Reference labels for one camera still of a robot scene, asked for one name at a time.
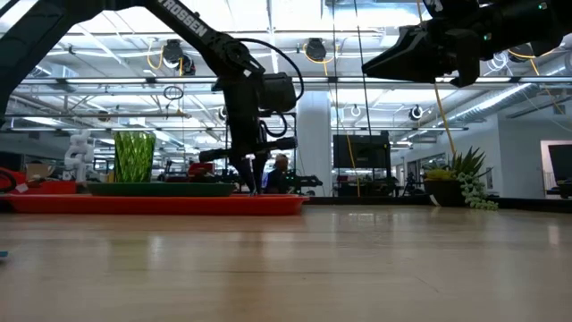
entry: white robot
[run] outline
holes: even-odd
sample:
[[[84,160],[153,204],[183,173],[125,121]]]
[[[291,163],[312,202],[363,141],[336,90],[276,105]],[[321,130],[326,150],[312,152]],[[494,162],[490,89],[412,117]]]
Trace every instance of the white robot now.
[[[75,172],[76,182],[86,181],[87,167],[93,162],[93,147],[88,144],[90,134],[89,130],[73,134],[70,137],[70,148],[65,153],[66,170]]]

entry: green glass vase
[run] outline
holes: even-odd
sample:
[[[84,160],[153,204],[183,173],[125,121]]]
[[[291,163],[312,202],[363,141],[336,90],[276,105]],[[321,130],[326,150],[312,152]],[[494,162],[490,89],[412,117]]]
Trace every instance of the green glass vase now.
[[[151,182],[155,134],[118,131],[115,137],[115,182]]]

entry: plant pot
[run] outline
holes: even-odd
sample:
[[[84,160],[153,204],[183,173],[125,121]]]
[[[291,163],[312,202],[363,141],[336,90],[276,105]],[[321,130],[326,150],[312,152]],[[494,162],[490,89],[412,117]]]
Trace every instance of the plant pot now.
[[[462,195],[461,182],[457,180],[425,181],[425,192],[433,195],[443,207],[465,207],[465,197]]]

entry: black screen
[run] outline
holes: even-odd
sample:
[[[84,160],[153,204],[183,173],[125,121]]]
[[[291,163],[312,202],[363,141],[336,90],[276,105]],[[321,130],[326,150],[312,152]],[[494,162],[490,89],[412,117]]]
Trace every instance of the black screen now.
[[[368,136],[349,135],[351,151],[356,168],[385,168],[385,150],[383,144],[389,147],[389,140],[384,136],[372,136],[371,143]],[[348,136],[333,136],[333,167],[353,168],[349,155]]]
[[[572,178],[572,145],[549,146],[556,180]]]

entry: white wall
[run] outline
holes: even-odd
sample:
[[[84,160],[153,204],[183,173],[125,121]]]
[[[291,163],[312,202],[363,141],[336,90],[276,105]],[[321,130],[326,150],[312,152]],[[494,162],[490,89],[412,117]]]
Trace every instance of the white wall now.
[[[492,167],[493,188],[489,192],[497,192],[502,196],[503,180],[497,115],[487,117],[484,123],[471,123],[468,127],[469,131],[453,131],[451,133],[455,149],[458,153],[466,154],[471,147],[473,147],[473,150],[480,148],[480,151],[483,151],[486,155],[483,171],[487,167]],[[403,163],[402,157],[405,158],[407,163],[441,153],[446,153],[448,159],[452,159],[449,139],[446,133],[439,136],[436,144],[415,144],[413,150],[392,154],[391,164]]]
[[[571,140],[572,132],[546,119],[500,120],[503,197],[543,199],[542,140]]]

